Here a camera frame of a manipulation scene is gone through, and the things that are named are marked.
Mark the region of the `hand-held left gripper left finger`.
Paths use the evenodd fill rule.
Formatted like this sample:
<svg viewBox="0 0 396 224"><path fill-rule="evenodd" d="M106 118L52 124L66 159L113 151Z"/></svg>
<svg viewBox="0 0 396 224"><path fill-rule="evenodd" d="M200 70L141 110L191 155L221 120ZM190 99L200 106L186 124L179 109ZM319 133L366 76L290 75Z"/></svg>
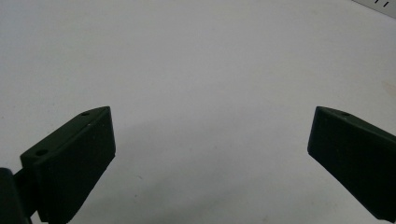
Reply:
<svg viewBox="0 0 396 224"><path fill-rule="evenodd" d="M67 224L84 204L114 159L111 110L82 112L21 154L17 172L27 216L48 224Z"/></svg>

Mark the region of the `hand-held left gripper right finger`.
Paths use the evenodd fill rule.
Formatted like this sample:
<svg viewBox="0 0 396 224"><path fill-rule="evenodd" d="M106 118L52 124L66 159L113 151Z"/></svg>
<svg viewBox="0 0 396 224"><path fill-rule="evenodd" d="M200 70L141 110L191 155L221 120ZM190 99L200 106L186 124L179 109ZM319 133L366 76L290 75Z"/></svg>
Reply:
<svg viewBox="0 0 396 224"><path fill-rule="evenodd" d="M319 106L307 152L374 217L396 223L396 136Z"/></svg>

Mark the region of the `grey ruler with black marks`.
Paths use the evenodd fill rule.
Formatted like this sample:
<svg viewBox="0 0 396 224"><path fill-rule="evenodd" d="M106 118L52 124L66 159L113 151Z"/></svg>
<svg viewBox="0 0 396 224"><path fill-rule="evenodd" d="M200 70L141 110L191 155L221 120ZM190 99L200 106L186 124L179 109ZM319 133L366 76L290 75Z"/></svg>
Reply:
<svg viewBox="0 0 396 224"><path fill-rule="evenodd" d="M372 10L396 19L396 0L353 0Z"/></svg>

